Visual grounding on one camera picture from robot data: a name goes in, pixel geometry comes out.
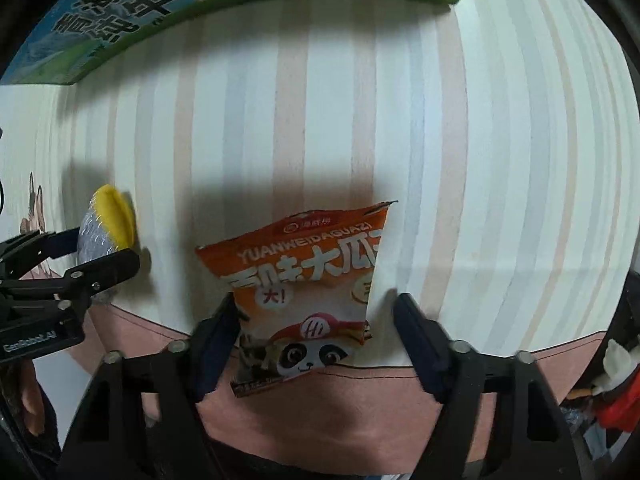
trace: striped fabric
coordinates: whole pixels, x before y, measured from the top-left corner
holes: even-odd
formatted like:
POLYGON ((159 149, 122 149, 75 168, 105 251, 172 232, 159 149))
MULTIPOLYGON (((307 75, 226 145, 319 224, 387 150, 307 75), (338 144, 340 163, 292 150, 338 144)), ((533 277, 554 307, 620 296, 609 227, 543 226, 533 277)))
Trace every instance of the striped fabric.
POLYGON ((398 200, 356 366, 410 364, 391 288, 482 352, 604 330, 638 234, 638 107, 582 0, 268 0, 183 23, 68 88, 0 88, 0 121, 6 230, 30 171, 50 230, 78 225, 112 182, 151 260, 115 303, 181 332, 225 292, 196 245, 398 200))

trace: table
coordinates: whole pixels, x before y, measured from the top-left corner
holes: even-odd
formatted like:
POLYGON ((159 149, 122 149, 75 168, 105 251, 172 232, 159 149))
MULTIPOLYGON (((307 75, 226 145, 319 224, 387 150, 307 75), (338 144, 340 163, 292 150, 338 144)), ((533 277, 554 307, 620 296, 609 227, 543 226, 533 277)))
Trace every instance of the table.
POLYGON ((69 88, 0 88, 0 118, 7 235, 31 171, 48 230, 78 225, 105 182, 129 193, 151 264, 93 322, 131 354, 189 333, 225 293, 195 246, 398 200, 374 338, 349 367, 202 405, 213 437, 326 472, 409 471, 433 425, 388 290, 481 352, 554 357, 562 397, 638 234, 638 105, 620 46, 582 0, 268 0, 183 23, 69 88))

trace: cartoon rabbit drawing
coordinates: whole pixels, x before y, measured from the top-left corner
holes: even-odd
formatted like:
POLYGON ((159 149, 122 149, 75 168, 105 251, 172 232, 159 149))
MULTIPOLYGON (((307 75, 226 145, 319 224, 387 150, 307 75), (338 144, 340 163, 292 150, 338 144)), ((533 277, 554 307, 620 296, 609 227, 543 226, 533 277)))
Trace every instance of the cartoon rabbit drawing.
MULTIPOLYGON (((20 234, 33 231, 46 232, 44 208, 42 206, 42 186, 38 186, 38 192, 35 192, 32 172, 29 176, 29 213, 27 218, 23 218, 20 222, 20 234)), ((32 278, 51 278, 52 276, 53 274, 46 260, 31 271, 32 278)))

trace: beige stripe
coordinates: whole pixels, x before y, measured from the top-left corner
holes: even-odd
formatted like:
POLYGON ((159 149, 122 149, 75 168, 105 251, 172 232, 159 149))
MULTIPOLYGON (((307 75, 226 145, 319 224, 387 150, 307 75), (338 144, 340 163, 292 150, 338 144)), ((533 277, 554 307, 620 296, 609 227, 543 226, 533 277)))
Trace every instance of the beige stripe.
POLYGON ((456 13, 436 19, 442 78, 442 170, 433 244, 420 305, 437 319, 447 292, 458 245, 465 199, 468 107, 465 59, 456 13))
POLYGON ((587 17, 587 22, 589 23, 589 29, 593 34, 595 39, 596 46, 598 48, 598 54, 600 59, 602 60, 602 64, 604 65, 605 75, 607 77, 607 87, 609 88, 609 94, 611 95, 611 107, 613 111, 613 123, 614 129, 616 131, 616 184, 615 184, 615 195, 613 198, 613 213, 611 218, 611 226, 609 229, 609 238, 607 239, 607 245, 604 249, 604 262, 602 264, 602 269, 598 274, 598 279, 596 280, 596 284, 593 287, 593 292, 591 293, 591 299, 589 300, 589 304, 587 308, 584 309, 584 313, 582 314, 582 319, 575 330, 575 337, 579 337, 582 334, 582 330, 589 319, 589 315, 593 310, 593 306, 596 302, 598 294, 600 293, 600 289, 602 288, 602 283, 604 282, 604 278, 606 274, 609 272, 609 266, 611 263, 611 251, 613 248, 613 240, 616 235, 616 229, 618 227, 618 215, 620 214, 620 188, 622 186, 622 141, 620 139, 620 117, 618 115, 618 105, 616 103, 616 93, 613 88, 613 81, 611 79, 611 72, 609 69, 609 64, 607 63, 607 59, 604 56, 604 52, 602 51, 602 45, 600 43, 600 38, 596 34, 596 30, 593 27, 593 23, 584 9, 583 6, 580 6, 582 12, 585 13, 587 17))
POLYGON ((109 115, 107 118, 107 178, 113 186, 115 184, 114 160, 116 120, 118 118, 118 98, 122 86, 122 73, 124 70, 124 55, 117 56, 113 63, 113 75, 109 92, 109 115))
POLYGON ((288 0, 280 19, 273 120, 273 219, 304 207, 306 60, 310 0, 288 0))
POLYGON ((374 0, 353 1, 354 96, 349 206, 373 203, 376 150, 376 23, 374 0))
POLYGON ((194 321, 206 317, 201 310, 210 307, 204 301, 197 266, 193 252, 194 243, 194 198, 191 189, 191 133, 193 127, 193 103, 198 73, 198 59, 202 48, 205 20, 192 20, 186 30, 187 38, 180 58, 180 72, 176 90, 174 112, 174 207, 175 221, 180 231, 180 249, 184 257, 188 314, 194 321))
POLYGON ((566 154, 566 181, 564 183, 564 200, 562 202, 562 219, 560 222, 560 230, 558 233, 558 241, 556 243, 556 253, 554 254, 554 263, 551 274, 546 280, 545 288, 536 307, 536 311, 529 323, 529 327, 522 338, 520 348, 528 348, 531 344, 534 334, 540 322, 548 309, 551 297, 558 284, 558 279, 562 273, 564 265, 564 256, 566 254, 566 246, 569 241, 569 232, 571 231, 571 218, 574 214, 575 203, 575 186, 578 173, 578 131, 577 119, 575 116, 575 97, 572 87, 571 75, 569 74, 569 66, 567 64, 566 55, 558 26, 554 21, 551 9, 546 0, 538 0, 540 8, 545 17, 546 26, 551 34, 551 41, 558 57, 558 65, 560 68, 560 79, 562 80, 562 94, 564 94, 564 108, 566 109, 566 127, 567 127, 567 154, 566 154))

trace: red cloth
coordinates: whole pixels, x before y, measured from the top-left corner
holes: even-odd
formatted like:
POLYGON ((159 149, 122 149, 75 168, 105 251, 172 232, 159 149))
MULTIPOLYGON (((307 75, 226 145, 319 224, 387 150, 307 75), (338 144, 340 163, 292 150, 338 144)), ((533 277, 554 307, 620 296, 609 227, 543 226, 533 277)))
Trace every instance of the red cloth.
POLYGON ((598 422, 606 430, 631 433, 640 422, 640 373, 628 389, 612 404, 595 409, 598 422))

